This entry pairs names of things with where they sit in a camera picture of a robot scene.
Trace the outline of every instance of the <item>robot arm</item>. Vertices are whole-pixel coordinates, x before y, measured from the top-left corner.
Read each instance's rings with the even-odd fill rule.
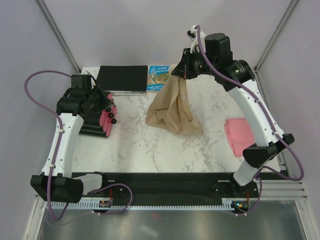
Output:
[[[72,160],[76,148],[79,131],[88,111],[101,112],[113,105],[108,99],[108,93],[101,91],[98,86],[92,88],[91,75],[72,75],[71,88],[57,103],[56,113],[62,120],[55,126],[52,146],[40,175],[33,175],[31,186],[42,199],[47,200],[47,185],[52,159],[56,149],[58,136],[62,131],[60,147],[56,154],[54,169],[51,177],[50,196],[52,202],[78,203],[82,195],[91,190],[99,189],[102,185],[100,174],[86,174],[77,178],[72,177]]]
[[[223,86],[225,91],[230,94],[240,107],[255,139],[255,144],[243,150],[244,161],[233,175],[236,184],[242,187],[250,183],[259,169],[280,153],[285,146],[274,135],[274,131],[258,102],[245,89],[239,88],[234,83],[215,74],[207,65],[203,55],[197,49],[196,31],[195,26],[193,26],[187,32],[189,37],[193,39],[193,43],[191,48],[183,50],[182,59],[171,74],[184,79],[193,79],[200,74],[212,75],[215,77],[215,81]],[[202,42],[205,42],[207,58],[221,74],[244,85],[255,95],[260,95],[255,76],[248,63],[244,60],[233,60],[233,52],[231,51],[228,36],[223,33],[214,33],[206,36],[201,31],[200,38]],[[261,97],[259,101],[265,107],[277,133],[282,136],[282,139],[287,144],[292,144],[294,142],[293,135],[285,134],[275,122]]]

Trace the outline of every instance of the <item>cloth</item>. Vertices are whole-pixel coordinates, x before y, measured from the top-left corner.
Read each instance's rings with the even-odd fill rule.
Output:
[[[186,80],[170,74],[175,67],[170,66],[169,78],[149,106],[145,123],[174,134],[202,135],[204,130],[190,111]]]
[[[254,135],[245,118],[227,118],[224,132],[237,158],[242,157],[243,150],[255,143]]]

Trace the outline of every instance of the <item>gray floor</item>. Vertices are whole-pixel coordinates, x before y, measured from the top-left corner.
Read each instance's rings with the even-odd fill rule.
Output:
[[[61,222],[84,212],[67,210]],[[306,239],[294,202],[260,202],[246,217],[218,211],[131,210],[112,216],[89,214],[57,229],[43,222],[40,232],[43,236],[39,240]]]

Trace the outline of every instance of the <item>gray wall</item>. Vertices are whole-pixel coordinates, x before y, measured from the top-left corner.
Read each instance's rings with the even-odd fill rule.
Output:
[[[44,0],[81,67],[168,65],[190,47],[186,31],[231,39],[236,59],[257,63],[290,0]]]
[[[24,81],[35,71],[73,70],[33,0],[2,0],[0,32],[0,238],[19,240],[36,195],[30,178],[39,174],[55,128],[55,118],[27,98]],[[29,88],[54,108],[69,84],[50,73]]]
[[[300,1],[260,71],[271,109],[304,169],[303,180],[320,226],[320,1]],[[289,165],[295,166],[292,157]],[[294,167],[295,175],[299,170]]]

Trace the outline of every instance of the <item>white table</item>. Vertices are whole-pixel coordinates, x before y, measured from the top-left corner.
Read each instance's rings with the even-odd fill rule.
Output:
[[[84,67],[94,77],[99,67]],[[156,93],[114,96],[118,123],[109,138],[80,135],[73,172],[235,172],[243,158],[234,156],[225,135],[227,118],[243,117],[237,104],[211,76],[187,80],[191,111],[204,135],[180,136],[145,124]],[[277,158],[268,166],[280,170]]]

